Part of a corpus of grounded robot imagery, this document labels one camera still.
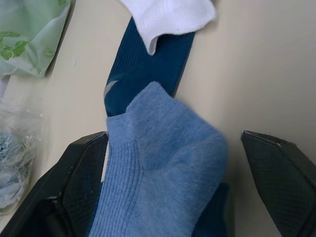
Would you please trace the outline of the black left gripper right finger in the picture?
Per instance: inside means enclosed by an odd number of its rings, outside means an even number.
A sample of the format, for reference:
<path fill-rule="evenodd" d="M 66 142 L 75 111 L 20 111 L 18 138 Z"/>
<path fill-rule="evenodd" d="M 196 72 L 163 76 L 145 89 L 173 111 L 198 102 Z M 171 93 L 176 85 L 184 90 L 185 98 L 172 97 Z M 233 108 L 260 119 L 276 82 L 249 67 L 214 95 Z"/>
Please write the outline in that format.
<path fill-rule="evenodd" d="M 283 237 L 316 235 L 316 166 L 286 140 L 243 131 L 257 192 Z"/>

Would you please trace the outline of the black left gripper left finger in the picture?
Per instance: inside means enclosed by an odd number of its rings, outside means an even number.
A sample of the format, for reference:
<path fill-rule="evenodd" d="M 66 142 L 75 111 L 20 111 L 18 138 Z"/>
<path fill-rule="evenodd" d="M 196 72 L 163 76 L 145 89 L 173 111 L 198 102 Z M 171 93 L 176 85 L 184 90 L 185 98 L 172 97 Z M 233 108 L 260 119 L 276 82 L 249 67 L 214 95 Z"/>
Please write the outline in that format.
<path fill-rule="evenodd" d="M 2 237 L 84 237 L 99 198 L 108 136 L 72 142 L 33 186 Z"/>

